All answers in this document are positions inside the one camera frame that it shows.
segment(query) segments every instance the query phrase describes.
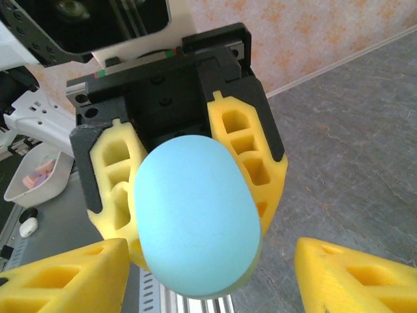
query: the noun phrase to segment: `gray floor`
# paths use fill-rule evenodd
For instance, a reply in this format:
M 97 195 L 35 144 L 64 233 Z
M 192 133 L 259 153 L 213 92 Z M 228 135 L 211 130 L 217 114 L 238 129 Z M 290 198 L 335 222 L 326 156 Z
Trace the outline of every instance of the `gray floor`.
M 416 267 L 417 33 L 270 99 L 289 159 L 238 313 L 303 312 L 293 255 L 314 237 Z

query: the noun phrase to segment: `black rubber wheel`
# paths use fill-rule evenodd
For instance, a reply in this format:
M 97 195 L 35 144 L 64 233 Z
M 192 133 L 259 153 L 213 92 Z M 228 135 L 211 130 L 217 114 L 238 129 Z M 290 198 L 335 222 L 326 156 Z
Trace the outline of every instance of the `black rubber wheel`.
M 38 216 L 38 210 L 35 209 L 34 207 L 30 207 L 30 208 L 24 210 L 23 213 L 19 216 L 19 223 L 23 224 L 29 218 L 31 218 L 31 217 L 36 218 L 37 216 Z

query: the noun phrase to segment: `light blue foam egg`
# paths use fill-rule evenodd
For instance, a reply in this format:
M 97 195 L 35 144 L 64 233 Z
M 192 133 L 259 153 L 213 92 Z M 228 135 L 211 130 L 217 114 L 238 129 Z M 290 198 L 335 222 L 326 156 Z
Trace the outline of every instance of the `light blue foam egg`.
M 223 296 L 252 275 L 261 225 L 230 152 L 204 136 L 181 136 L 153 150 L 134 184 L 147 265 L 171 290 L 196 299 Z

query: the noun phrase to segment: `yellow foam gripper pad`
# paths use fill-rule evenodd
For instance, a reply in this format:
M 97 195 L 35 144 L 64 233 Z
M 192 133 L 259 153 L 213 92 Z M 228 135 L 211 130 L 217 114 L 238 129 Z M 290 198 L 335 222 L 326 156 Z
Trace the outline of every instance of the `yellow foam gripper pad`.
M 120 312 L 128 251 L 110 239 L 0 273 L 0 312 Z
M 130 123 L 116 119 L 90 150 L 91 163 L 102 200 L 102 211 L 88 211 L 104 239 L 125 238 L 130 259 L 148 269 L 137 233 L 133 185 L 147 152 Z
M 306 313 L 416 313 L 417 269 L 300 238 L 295 273 Z
M 284 186 L 288 161 L 276 162 L 256 109 L 235 97 L 213 93 L 207 104 L 212 137 L 222 143 L 236 160 L 256 203 L 265 236 Z

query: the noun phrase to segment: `floral wallpaper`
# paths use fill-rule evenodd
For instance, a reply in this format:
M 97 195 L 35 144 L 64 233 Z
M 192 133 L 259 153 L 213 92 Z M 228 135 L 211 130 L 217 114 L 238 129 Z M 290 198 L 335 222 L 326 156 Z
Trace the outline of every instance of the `floral wallpaper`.
M 244 22 L 252 33 L 252 65 L 265 91 L 280 87 L 417 28 L 417 0 L 189 0 L 197 29 Z M 69 63 L 29 67 L 60 105 L 65 82 L 99 69 Z

